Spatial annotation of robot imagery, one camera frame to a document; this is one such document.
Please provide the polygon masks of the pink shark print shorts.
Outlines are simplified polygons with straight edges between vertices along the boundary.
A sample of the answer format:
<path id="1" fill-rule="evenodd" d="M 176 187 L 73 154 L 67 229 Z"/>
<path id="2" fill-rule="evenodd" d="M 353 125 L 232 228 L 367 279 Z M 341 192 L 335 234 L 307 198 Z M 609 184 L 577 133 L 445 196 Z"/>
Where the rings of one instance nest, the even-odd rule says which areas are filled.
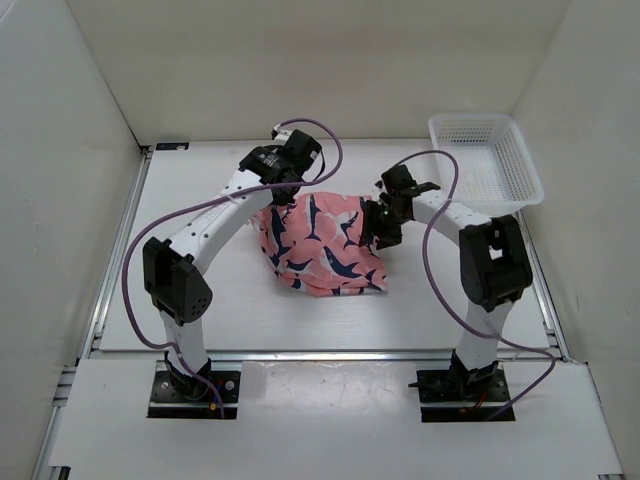
<path id="1" fill-rule="evenodd" d="M 387 272 L 374 242 L 361 244 L 369 196 L 312 192 L 251 218 L 280 283 L 315 297 L 385 293 Z"/>

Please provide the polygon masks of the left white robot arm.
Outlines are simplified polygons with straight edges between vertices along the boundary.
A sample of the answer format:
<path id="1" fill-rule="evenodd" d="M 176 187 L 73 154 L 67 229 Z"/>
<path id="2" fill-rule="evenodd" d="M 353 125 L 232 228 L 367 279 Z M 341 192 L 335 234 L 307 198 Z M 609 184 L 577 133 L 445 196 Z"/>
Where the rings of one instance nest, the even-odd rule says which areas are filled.
<path id="1" fill-rule="evenodd" d="M 218 195 L 221 204 L 195 216 L 182 229 L 143 246 L 144 287 L 160 313 L 172 387 L 190 401 L 209 393 L 211 362 L 204 348 L 202 316 L 213 291 L 204 279 L 215 256 L 243 224 L 269 205 L 293 200 L 296 184 L 322 155 L 308 134 L 292 131 L 275 146 L 254 148 Z"/>

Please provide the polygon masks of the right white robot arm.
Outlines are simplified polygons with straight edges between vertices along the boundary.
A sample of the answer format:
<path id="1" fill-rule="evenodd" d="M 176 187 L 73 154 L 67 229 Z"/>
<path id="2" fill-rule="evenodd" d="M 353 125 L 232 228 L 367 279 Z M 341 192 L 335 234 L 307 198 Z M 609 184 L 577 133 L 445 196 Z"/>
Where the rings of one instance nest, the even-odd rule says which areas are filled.
<path id="1" fill-rule="evenodd" d="M 365 203 L 361 244 L 379 249 L 402 241 L 409 221 L 453 242 L 468 299 L 464 333 L 445 371 L 428 373 L 416 387 L 429 403 L 477 402 L 498 375 L 497 348 L 507 316 L 533 280 L 518 221 L 490 217 L 449 200 L 432 182 L 418 183 L 404 165 L 384 172 L 380 195 Z"/>

